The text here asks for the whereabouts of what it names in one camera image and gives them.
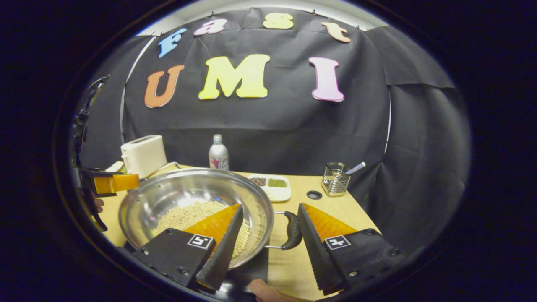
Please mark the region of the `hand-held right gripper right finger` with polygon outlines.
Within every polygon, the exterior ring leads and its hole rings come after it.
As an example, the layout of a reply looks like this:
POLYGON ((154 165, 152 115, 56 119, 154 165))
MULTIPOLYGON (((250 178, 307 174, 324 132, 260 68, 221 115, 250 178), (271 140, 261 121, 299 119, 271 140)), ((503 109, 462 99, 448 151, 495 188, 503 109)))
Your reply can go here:
POLYGON ((317 287, 326 295, 366 289, 405 258, 374 228, 359 231, 309 204, 299 205, 297 219, 317 287))

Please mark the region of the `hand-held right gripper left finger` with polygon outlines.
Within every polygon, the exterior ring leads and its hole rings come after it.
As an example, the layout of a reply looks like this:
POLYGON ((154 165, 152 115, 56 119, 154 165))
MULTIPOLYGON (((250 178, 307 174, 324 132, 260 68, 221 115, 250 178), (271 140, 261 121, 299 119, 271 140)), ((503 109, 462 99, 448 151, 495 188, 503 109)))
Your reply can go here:
POLYGON ((167 228, 133 256, 177 284, 216 291, 226 277, 242 223, 243 206, 234 204, 186 231, 167 228))

